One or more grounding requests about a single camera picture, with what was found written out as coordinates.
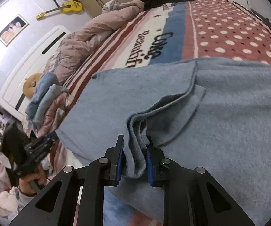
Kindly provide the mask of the person's left hand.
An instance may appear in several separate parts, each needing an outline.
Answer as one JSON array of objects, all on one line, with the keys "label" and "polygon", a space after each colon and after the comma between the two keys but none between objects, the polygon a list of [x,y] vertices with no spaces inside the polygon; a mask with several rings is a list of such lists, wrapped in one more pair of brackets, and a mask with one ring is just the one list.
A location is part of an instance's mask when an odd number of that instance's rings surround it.
[{"label": "person's left hand", "polygon": [[19,178],[19,190],[27,196],[31,196],[36,193],[30,185],[31,181],[37,181],[39,185],[46,185],[46,174],[41,164],[37,166],[37,172],[30,173]]}]

